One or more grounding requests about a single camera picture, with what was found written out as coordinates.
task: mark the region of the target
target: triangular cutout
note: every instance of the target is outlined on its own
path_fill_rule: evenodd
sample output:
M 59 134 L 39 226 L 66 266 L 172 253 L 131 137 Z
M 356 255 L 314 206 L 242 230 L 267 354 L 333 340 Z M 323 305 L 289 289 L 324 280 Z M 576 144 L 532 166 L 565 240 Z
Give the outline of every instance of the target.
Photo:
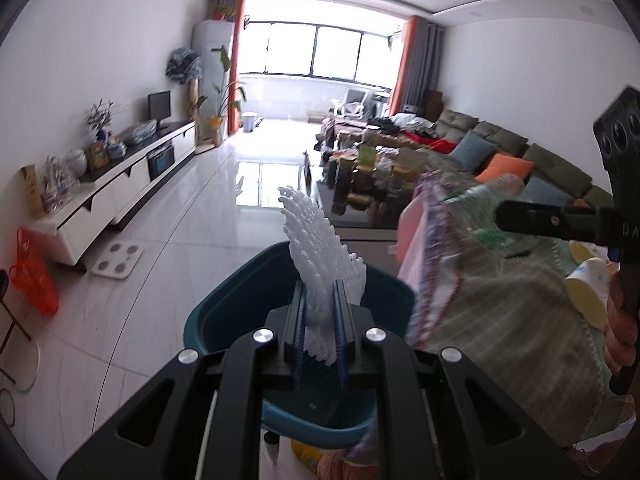
M 466 380 L 466 390 L 489 446 L 498 446 L 522 434 L 522 428 L 498 406 L 475 380 Z
M 140 446 L 151 446 L 173 390 L 173 380 L 163 381 L 138 410 L 120 424 L 118 435 Z

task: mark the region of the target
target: silver screw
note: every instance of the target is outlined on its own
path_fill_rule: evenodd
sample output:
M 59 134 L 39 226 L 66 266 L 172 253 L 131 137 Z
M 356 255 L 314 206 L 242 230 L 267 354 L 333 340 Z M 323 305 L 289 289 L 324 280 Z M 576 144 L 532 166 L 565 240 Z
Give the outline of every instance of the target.
M 183 365 L 190 365 L 198 360 L 198 353 L 195 350 L 187 349 L 178 354 L 178 361 Z
M 440 355 L 445 361 L 449 361 L 450 363 L 457 363 L 460 361 L 460 359 L 462 359 L 460 350 L 452 347 L 445 348 L 442 352 L 440 352 Z
M 254 341 L 257 343 L 268 343 L 273 339 L 273 332 L 268 328 L 261 328 L 254 332 Z
M 384 341 L 386 338 L 386 332 L 381 328 L 369 328 L 369 330 L 367 330 L 364 335 L 369 341 L 373 341 L 374 343 Z

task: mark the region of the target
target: human hand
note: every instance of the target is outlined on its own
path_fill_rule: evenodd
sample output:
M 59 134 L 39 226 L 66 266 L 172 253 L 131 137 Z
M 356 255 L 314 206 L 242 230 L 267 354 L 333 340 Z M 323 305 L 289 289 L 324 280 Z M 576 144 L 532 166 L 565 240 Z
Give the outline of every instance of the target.
M 613 374 L 623 366 L 631 366 L 636 360 L 638 319 L 625 311 L 624 303 L 620 274 L 616 273 L 609 287 L 607 324 L 604 327 L 604 361 Z

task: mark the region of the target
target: window frame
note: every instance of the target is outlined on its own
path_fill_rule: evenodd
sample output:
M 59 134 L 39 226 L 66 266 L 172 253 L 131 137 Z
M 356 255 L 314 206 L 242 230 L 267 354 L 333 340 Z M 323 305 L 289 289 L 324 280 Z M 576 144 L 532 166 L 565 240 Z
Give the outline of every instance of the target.
M 309 66 L 309 73 L 308 74 L 293 74 L 293 73 L 287 73 L 287 72 L 267 72 L 267 66 L 265 66 L 265 70 L 264 72 L 241 72 L 241 75 L 287 75 L 287 76 L 293 76 L 293 77 L 308 77 L 311 79 L 321 79 L 321 80 L 325 80 L 325 81 L 339 81 L 339 82 L 343 82 L 343 83 L 352 83 L 352 84 L 356 84 L 359 86 L 368 86 L 370 88 L 380 88 L 386 91 L 391 91 L 392 88 L 389 88 L 387 86 L 381 86 L 381 85 L 373 85 L 371 83 L 361 83 L 360 81 L 356 80 L 356 74 L 358 73 L 358 64 L 360 63 L 360 52 L 362 50 L 362 38 L 364 37 L 365 34 L 369 34 L 371 36 L 377 36 L 379 38 L 385 38 L 386 40 L 388 40 L 389 37 L 394 36 L 395 34 L 391 34 L 390 36 L 385 36 L 384 34 L 377 34 L 375 32 L 367 32 L 366 30 L 357 30 L 356 28 L 349 28 L 349 27 L 337 27 L 336 25 L 325 25 L 323 23 L 305 23 L 305 22 L 282 22 L 279 20 L 273 20 L 273 21 L 250 21 L 247 26 L 249 25 L 253 25 L 253 24 L 258 24 L 258 23 L 268 23 L 270 25 L 274 25 L 275 23 L 283 23 L 285 25 L 311 25 L 312 27 L 316 28 L 316 34 L 314 35 L 314 45 L 313 45 L 313 50 L 312 50 L 312 54 L 311 54 L 311 64 Z M 353 79 L 344 79 L 344 78 L 339 78 L 339 77 L 326 77 L 326 76 L 321 76 L 321 75 L 315 75 L 314 74 L 314 65 L 316 62 L 316 52 L 318 50 L 318 32 L 320 30 L 321 27 L 327 27 L 327 28 L 337 28 L 338 30 L 346 30 L 348 32 L 356 32 L 357 34 L 360 34 L 360 42 L 358 44 L 358 55 L 356 58 L 356 66 L 354 69 L 354 73 L 353 73 Z M 270 40 L 267 42 L 267 51 L 269 49 L 269 43 Z

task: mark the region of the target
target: computer monitor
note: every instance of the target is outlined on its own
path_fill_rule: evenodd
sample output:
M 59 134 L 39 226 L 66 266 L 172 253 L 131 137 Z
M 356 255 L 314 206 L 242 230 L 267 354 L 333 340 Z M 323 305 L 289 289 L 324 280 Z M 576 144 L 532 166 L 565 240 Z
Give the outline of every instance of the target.
M 171 117 L 171 91 L 149 94 L 149 119 L 158 121 Z

